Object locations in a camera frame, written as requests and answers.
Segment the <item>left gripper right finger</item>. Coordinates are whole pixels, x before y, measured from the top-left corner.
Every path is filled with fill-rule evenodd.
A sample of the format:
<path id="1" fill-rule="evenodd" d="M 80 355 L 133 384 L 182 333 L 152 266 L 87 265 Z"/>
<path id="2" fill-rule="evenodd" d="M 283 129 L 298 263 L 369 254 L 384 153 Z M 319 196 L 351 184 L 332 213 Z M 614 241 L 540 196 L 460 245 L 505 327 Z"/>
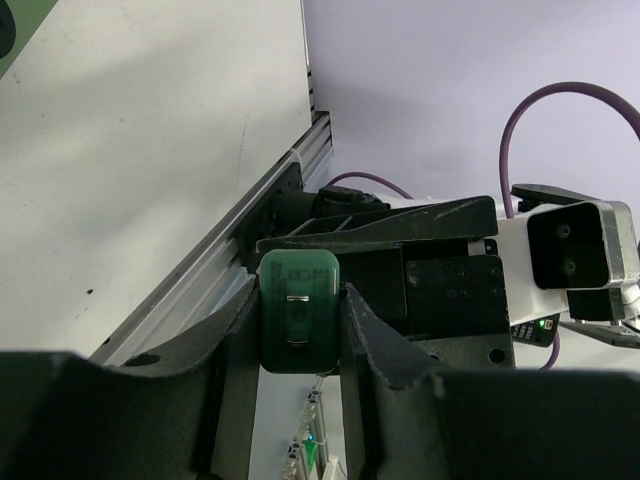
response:
<path id="1" fill-rule="evenodd" d="M 635 372 L 459 370 L 340 294 L 352 479 L 635 479 Z"/>

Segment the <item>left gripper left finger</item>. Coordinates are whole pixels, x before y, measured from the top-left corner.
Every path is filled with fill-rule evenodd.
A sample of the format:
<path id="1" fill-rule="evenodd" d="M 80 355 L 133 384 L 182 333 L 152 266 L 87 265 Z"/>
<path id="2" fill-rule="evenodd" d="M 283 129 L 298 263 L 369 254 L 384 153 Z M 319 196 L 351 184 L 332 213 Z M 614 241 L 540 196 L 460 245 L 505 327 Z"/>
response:
<path id="1" fill-rule="evenodd" d="M 69 352 L 1 356 L 5 479 L 245 479 L 259 290 L 120 367 Z"/>

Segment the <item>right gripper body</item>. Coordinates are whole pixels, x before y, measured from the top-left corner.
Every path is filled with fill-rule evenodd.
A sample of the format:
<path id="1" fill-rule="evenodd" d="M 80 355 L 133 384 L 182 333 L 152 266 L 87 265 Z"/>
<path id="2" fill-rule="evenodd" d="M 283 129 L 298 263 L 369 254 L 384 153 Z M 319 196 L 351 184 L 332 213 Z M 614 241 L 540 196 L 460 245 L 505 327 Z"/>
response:
<path id="1" fill-rule="evenodd" d="M 418 341 L 506 338 L 548 347 L 558 357 L 558 317 L 537 314 L 513 325 L 506 250 L 488 196 L 393 208 L 317 198 L 307 215 L 275 209 L 275 229 L 257 240 L 256 260 L 275 250 L 327 250 L 373 312 Z"/>

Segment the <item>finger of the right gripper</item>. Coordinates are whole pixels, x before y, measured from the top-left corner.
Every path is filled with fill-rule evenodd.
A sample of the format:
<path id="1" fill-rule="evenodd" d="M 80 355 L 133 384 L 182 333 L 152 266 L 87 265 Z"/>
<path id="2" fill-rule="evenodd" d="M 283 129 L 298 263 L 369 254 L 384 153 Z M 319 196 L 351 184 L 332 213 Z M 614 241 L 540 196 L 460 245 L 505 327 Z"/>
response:
<path id="1" fill-rule="evenodd" d="M 639 330 L 622 321 L 561 321 L 567 330 L 618 348 L 638 348 Z"/>

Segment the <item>light green plug adapter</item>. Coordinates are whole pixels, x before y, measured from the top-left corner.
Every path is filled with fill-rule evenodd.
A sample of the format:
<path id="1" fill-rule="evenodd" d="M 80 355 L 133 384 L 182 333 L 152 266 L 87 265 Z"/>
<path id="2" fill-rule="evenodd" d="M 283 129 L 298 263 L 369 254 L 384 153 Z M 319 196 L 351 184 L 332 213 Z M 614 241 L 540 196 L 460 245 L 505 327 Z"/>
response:
<path id="1" fill-rule="evenodd" d="M 260 363 L 326 374 L 339 359 L 340 265 L 327 250 L 273 250 L 259 265 Z"/>

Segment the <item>green power strip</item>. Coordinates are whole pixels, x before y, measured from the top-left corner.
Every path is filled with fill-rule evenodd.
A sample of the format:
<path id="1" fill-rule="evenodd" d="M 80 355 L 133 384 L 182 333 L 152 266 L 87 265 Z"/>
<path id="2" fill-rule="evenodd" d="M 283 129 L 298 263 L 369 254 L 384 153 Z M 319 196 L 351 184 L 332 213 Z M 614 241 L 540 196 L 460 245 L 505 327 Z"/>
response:
<path id="1" fill-rule="evenodd" d="M 0 0 L 1 76 L 12 66 L 57 0 Z"/>

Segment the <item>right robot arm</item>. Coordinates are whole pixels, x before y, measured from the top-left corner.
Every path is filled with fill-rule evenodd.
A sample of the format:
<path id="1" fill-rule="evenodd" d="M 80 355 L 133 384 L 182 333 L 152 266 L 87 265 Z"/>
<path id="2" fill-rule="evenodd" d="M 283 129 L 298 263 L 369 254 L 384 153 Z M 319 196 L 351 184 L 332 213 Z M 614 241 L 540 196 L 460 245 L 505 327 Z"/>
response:
<path id="1" fill-rule="evenodd" d="M 637 348 L 628 207 L 542 185 L 514 192 L 510 209 L 487 196 L 393 207 L 340 187 L 278 194 L 254 254 L 263 367 L 333 369 L 344 287 L 449 366 L 510 367 L 515 343 L 557 350 L 560 328 Z"/>

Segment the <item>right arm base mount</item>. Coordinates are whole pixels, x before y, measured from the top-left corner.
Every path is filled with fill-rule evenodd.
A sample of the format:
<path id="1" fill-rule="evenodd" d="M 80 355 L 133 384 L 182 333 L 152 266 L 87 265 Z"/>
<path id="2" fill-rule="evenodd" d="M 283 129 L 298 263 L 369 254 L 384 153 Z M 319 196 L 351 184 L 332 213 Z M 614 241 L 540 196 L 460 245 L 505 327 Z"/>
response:
<path id="1" fill-rule="evenodd" d="M 323 404 L 323 377 L 304 395 L 299 425 L 287 446 L 277 479 L 346 479 L 339 457 L 329 450 Z"/>

